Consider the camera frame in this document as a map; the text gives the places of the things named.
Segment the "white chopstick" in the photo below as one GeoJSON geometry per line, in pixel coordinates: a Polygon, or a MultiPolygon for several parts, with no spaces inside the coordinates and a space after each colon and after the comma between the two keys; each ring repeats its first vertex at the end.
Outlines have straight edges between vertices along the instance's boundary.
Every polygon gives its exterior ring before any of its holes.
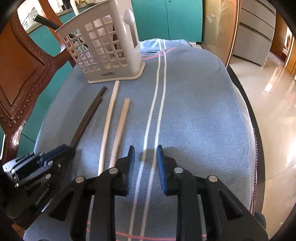
{"type": "Polygon", "coordinates": [[[104,125],[104,131],[103,131],[103,136],[102,136],[102,142],[101,142],[101,149],[100,149],[100,156],[99,156],[99,165],[98,165],[98,176],[103,172],[104,170],[104,162],[105,162],[105,153],[106,153],[106,147],[107,147],[107,140],[108,140],[108,134],[109,134],[109,128],[111,124],[111,118],[113,114],[113,109],[119,89],[120,81],[116,80],[113,90],[112,90],[112,95],[110,98],[110,103],[109,107],[107,110],[107,115],[106,115],[106,120],[105,120],[105,125],[104,125]]]}

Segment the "black chopstick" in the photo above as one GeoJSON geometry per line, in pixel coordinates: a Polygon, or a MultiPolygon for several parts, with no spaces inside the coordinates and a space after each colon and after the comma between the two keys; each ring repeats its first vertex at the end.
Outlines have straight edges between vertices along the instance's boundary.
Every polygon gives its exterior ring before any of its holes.
{"type": "Polygon", "coordinates": [[[104,93],[106,92],[107,87],[103,86],[102,89],[100,90],[100,92],[98,93],[97,97],[102,97],[104,95],[104,93]]]}
{"type": "MultiPolygon", "coordinates": [[[[60,26],[54,23],[53,21],[48,20],[47,18],[41,16],[41,15],[36,15],[33,20],[37,23],[40,23],[41,25],[45,25],[46,27],[49,27],[53,30],[57,30],[60,26]]],[[[74,34],[70,33],[69,34],[70,39],[74,39],[74,34]]]]}
{"type": "Polygon", "coordinates": [[[94,101],[92,102],[91,106],[88,108],[88,111],[86,112],[86,114],[84,115],[83,119],[81,120],[78,129],[76,130],[71,143],[69,145],[69,147],[75,149],[83,135],[83,133],[85,132],[88,124],[90,123],[93,115],[95,114],[97,108],[99,107],[99,105],[102,102],[102,97],[101,96],[97,96],[94,101]]]}

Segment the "beige chopstick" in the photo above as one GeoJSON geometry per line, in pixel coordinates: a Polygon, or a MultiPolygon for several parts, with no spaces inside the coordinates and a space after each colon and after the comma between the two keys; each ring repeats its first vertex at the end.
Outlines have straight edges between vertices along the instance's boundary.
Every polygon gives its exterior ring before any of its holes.
{"type": "Polygon", "coordinates": [[[117,127],[116,136],[115,136],[113,149],[112,149],[112,153],[111,153],[111,160],[110,160],[109,168],[113,168],[115,166],[115,163],[116,163],[116,160],[117,160],[118,150],[119,150],[119,147],[120,147],[120,142],[121,142],[121,138],[122,138],[123,129],[124,129],[124,126],[125,126],[129,106],[130,106],[130,99],[126,98],[125,101],[124,101],[124,104],[123,104],[123,107],[122,107],[122,110],[121,110],[120,119],[119,119],[119,122],[118,122],[118,127],[117,127]]]}

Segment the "beige plastic utensil basket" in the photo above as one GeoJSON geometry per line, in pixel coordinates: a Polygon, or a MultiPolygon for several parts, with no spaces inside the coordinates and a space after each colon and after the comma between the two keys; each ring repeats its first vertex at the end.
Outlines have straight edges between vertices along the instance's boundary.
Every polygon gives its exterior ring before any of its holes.
{"type": "Polygon", "coordinates": [[[88,83],[134,80],[142,75],[145,63],[131,1],[100,1],[55,32],[88,83]]]}

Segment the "carved wooden chair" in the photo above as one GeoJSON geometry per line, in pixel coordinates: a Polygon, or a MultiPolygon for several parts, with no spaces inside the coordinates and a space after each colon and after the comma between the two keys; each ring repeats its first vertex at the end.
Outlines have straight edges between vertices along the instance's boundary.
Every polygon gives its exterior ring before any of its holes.
{"type": "Polygon", "coordinates": [[[1,1],[1,164],[15,158],[23,128],[39,95],[55,73],[74,59],[56,37],[61,51],[43,51],[20,23],[17,9],[23,1],[1,1]]]}

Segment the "blue striped cloth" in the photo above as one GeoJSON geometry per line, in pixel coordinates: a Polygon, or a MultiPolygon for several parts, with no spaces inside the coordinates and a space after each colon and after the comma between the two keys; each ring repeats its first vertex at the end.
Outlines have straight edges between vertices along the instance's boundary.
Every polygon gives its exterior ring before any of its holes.
{"type": "MultiPolygon", "coordinates": [[[[134,146],[135,162],[128,196],[115,197],[115,240],[177,240],[178,197],[166,196],[161,188],[159,145],[194,176],[215,175],[252,214],[255,136],[245,100],[224,64],[211,52],[181,40],[147,40],[140,52],[144,72],[137,80],[120,81],[105,153],[103,172],[110,169],[121,110],[129,98],[117,160],[134,146]]],[[[36,151],[47,153],[69,144],[95,96],[107,87],[56,195],[78,176],[98,176],[114,84],[88,84],[75,67],[52,102],[36,151]]]]}

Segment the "white dish rack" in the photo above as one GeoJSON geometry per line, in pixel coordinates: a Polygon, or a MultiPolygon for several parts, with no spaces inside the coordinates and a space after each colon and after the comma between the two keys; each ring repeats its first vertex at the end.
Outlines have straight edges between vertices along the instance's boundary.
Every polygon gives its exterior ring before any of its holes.
{"type": "Polygon", "coordinates": [[[28,30],[31,27],[37,15],[38,15],[38,11],[36,10],[35,7],[33,7],[30,13],[28,13],[26,18],[22,22],[22,26],[25,30],[28,30]]]}

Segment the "grey multi-door refrigerator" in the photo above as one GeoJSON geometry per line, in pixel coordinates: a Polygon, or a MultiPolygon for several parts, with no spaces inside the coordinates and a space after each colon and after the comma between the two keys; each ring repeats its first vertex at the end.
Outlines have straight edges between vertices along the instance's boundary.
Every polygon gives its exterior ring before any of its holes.
{"type": "Polygon", "coordinates": [[[276,10],[264,0],[242,0],[233,55],[263,66],[273,41],[276,10]]]}

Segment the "glass sliding door wooden frame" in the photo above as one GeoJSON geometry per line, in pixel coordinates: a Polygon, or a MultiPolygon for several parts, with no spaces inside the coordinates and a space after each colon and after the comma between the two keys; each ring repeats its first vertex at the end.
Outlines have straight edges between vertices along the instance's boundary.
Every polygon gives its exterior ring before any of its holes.
{"type": "Polygon", "coordinates": [[[202,48],[228,66],[233,54],[239,25],[240,0],[203,1],[202,48]]]}

